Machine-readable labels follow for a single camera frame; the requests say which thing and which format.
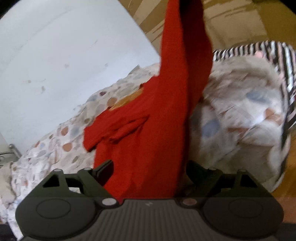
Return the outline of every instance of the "red shirt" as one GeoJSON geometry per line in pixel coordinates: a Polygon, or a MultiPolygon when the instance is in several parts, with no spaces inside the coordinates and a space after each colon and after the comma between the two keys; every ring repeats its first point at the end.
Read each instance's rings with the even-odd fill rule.
{"type": "Polygon", "coordinates": [[[143,84],[136,99],[85,128],[84,147],[96,147],[94,168],[114,162],[105,188],[115,198],[174,195],[186,163],[189,116],[211,67],[201,2],[191,1],[180,15],[179,0],[169,0],[159,76],[143,84]]]}

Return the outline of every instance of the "silver screw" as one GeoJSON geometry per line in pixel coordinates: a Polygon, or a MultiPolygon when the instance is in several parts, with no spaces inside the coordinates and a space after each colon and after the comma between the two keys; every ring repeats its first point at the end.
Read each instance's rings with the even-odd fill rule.
{"type": "Polygon", "coordinates": [[[113,206],[117,203],[117,201],[114,198],[105,198],[102,200],[102,204],[104,204],[105,206],[113,206]]]}
{"type": "Polygon", "coordinates": [[[194,198],[184,198],[182,203],[186,206],[193,206],[197,204],[197,201],[194,198]]]}

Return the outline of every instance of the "bed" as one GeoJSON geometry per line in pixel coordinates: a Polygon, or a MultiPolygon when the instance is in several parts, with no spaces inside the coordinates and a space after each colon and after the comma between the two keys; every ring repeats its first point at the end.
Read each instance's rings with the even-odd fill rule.
{"type": "MultiPolygon", "coordinates": [[[[247,169],[272,192],[285,173],[288,130],[296,119],[295,52],[285,43],[266,41],[215,50],[213,61],[204,99],[191,117],[189,156],[206,168],[228,173],[247,169]],[[255,154],[244,158],[246,152],[255,154]]],[[[75,117],[40,138],[17,162],[0,169],[0,218],[18,239],[22,237],[15,220],[18,204],[55,168],[76,173],[92,167],[95,151],[87,152],[82,145],[84,128],[158,70],[159,64],[137,66],[126,78],[97,91],[75,117]]]]}

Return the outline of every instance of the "wooden floor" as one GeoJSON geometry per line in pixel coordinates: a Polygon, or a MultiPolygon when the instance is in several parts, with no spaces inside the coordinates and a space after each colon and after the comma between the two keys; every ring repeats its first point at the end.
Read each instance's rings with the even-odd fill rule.
{"type": "Polygon", "coordinates": [[[284,208],[284,221],[296,223],[296,129],[291,133],[291,148],[285,177],[272,194],[284,208]]]}

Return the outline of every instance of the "ribbed gray panel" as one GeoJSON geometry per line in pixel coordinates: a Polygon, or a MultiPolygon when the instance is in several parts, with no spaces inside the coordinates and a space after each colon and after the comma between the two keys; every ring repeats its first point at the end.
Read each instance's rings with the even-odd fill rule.
{"type": "MultiPolygon", "coordinates": [[[[84,233],[67,241],[235,241],[202,220],[194,209],[174,200],[126,200],[121,207],[104,210],[84,233]]],[[[36,241],[24,238],[23,241],[36,241]]],[[[277,241],[270,236],[260,241],[277,241]]]]}

